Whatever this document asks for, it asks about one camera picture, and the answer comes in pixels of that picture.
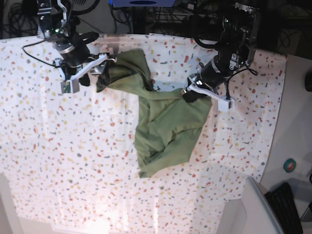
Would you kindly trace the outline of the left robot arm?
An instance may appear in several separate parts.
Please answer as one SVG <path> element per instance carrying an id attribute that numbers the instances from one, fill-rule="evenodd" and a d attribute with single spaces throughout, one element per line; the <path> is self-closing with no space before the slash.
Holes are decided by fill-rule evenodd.
<path id="1" fill-rule="evenodd" d="M 220 39 L 215 44 L 206 44 L 198 38 L 197 26 L 202 22 L 199 11 L 213 3 L 212 0 L 202 4 L 194 1 L 193 39 L 202 48 L 214 49 L 217 55 L 205 65 L 200 63 L 198 71 L 188 76 L 188 85 L 181 90 L 186 102 L 194 102 L 206 96 L 218 98 L 218 89 L 222 84 L 226 89 L 225 100 L 229 101 L 229 83 L 235 75 L 243 71 L 258 74 L 250 65 L 254 60 L 261 22 L 259 9 L 248 0 L 219 2 L 215 16 L 216 26 L 222 30 Z"/>

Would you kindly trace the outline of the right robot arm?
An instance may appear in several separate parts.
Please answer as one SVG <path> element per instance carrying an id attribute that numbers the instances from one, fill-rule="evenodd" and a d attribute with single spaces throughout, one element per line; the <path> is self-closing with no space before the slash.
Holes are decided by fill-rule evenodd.
<path id="1" fill-rule="evenodd" d="M 108 53 L 94 55 L 88 44 L 99 38 L 99 33 L 79 34 L 76 30 L 78 17 L 93 11 L 96 0 L 84 10 L 73 10 L 74 5 L 84 5 L 84 0 L 39 0 L 39 36 L 53 44 L 60 54 L 52 66 L 59 70 L 62 77 L 63 93 L 74 93 L 80 85 L 90 85 L 90 75 L 98 77 L 98 84 L 104 87 L 110 83 L 108 66 L 115 58 Z"/>

